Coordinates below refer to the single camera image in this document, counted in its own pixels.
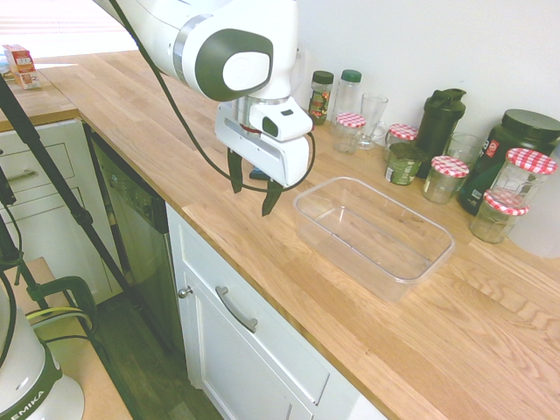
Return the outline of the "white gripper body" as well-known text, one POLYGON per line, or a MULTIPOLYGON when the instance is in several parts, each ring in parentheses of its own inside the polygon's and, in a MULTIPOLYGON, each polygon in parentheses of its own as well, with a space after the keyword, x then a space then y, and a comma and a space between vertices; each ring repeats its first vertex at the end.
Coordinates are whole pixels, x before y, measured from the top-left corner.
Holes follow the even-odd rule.
POLYGON ((281 186, 294 186, 305 178, 310 152, 305 132, 283 141, 264 132, 250 133, 235 120, 232 103, 223 102, 218 106, 215 133, 232 152, 281 186))

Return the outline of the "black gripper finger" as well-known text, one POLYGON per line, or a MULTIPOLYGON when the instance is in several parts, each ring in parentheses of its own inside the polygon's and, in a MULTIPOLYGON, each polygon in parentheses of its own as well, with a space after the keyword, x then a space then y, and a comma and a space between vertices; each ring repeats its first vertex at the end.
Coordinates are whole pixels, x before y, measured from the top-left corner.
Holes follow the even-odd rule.
POLYGON ((239 193, 243 188, 242 157, 232 149, 227 149, 227 166, 232 189, 239 193))
POLYGON ((283 191, 283 185, 276 182, 273 178, 268 180, 267 192, 262 203, 262 217, 267 216, 272 212, 283 191))

